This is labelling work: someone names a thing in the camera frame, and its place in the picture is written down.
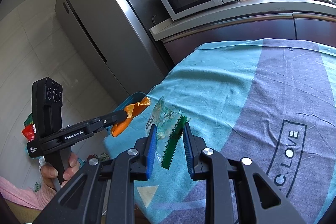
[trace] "fingernail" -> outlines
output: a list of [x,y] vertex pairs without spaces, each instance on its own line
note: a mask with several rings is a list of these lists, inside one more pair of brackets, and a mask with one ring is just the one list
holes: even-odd
[[70,160],[70,166],[74,167],[77,163],[77,160]]
[[53,177],[58,176],[58,172],[57,172],[57,170],[54,169],[54,168],[50,168],[50,170],[49,170],[49,174],[50,174],[51,176],[53,176]]
[[70,179],[70,175],[67,174],[67,173],[64,173],[63,178],[64,178],[65,180],[69,180],[69,179]]

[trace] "silver refrigerator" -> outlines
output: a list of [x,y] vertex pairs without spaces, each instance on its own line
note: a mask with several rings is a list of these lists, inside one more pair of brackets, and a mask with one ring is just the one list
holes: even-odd
[[169,17],[160,0],[57,0],[59,22],[117,102],[149,92],[173,66],[149,29]]

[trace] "person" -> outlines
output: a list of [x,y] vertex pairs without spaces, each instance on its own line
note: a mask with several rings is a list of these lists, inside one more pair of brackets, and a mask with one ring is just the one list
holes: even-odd
[[[63,174],[65,181],[62,183],[62,187],[80,167],[78,156],[73,152],[71,152],[68,162],[70,167]],[[4,199],[27,208],[43,210],[56,194],[52,179],[58,176],[58,172],[50,165],[43,165],[40,171],[43,181],[41,189],[36,193],[32,189],[19,189],[5,178],[0,177],[0,192]]]

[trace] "blue tablecloth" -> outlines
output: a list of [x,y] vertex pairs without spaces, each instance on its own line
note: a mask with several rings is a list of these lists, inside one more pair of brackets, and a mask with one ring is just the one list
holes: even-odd
[[[151,106],[104,144],[111,157],[133,147],[164,96],[191,118],[193,134],[208,147],[254,160],[313,224],[336,194],[335,72],[336,49],[314,42],[204,44],[148,94]],[[190,179],[182,139],[170,170],[155,161],[134,195],[151,223],[204,223],[205,182]]]

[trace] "barcode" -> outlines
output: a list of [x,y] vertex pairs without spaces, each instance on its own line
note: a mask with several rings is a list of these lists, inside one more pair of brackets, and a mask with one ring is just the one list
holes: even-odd
[[146,123],[146,130],[149,128],[149,126],[152,124],[153,121],[154,120],[153,120],[152,116],[150,116],[147,123]]

